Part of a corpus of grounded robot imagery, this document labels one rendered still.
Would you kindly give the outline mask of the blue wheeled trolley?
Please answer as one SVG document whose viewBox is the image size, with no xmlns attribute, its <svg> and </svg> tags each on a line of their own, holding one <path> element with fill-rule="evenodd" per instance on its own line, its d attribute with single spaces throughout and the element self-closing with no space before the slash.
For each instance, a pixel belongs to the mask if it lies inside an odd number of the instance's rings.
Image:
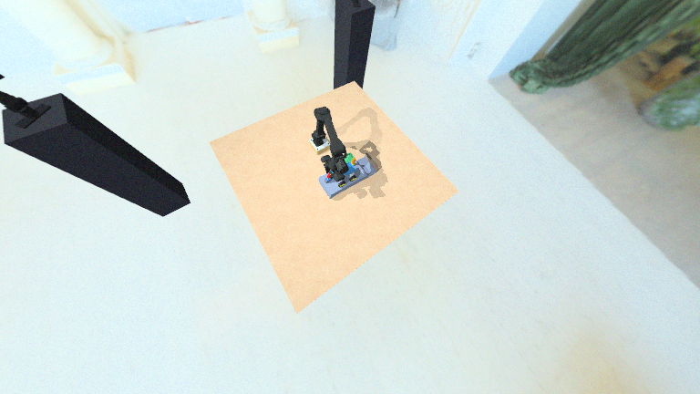
<svg viewBox="0 0 700 394">
<path fill-rule="evenodd" d="M 354 173 L 353 173 L 353 171 L 356 171 L 356 168 L 353 166 L 353 164 L 352 164 L 350 161 L 347 163 L 347 166 L 348 166 L 348 168 L 349 168 L 349 171 L 346 172 L 346 173 L 344 173 L 344 176 L 350 174 L 350 175 L 349 175 L 349 176 L 350 176 L 349 181 L 353 181 L 353 180 L 356 179 L 356 176 L 355 176 Z M 329 173 L 332 174 L 333 172 L 330 170 Z M 327 177 L 326 177 L 325 179 L 327 180 Z M 332 179 L 333 179 L 333 178 L 332 178 Z M 327 180 L 327 181 L 330 181 L 330 180 L 332 180 L 332 179 L 329 178 L 329 180 Z M 344 185 L 345 185 L 345 181 L 343 181 L 343 180 L 341 180 L 341 181 L 339 182 L 339 184 L 338 184 L 339 187 L 343 187 Z"/>
</svg>

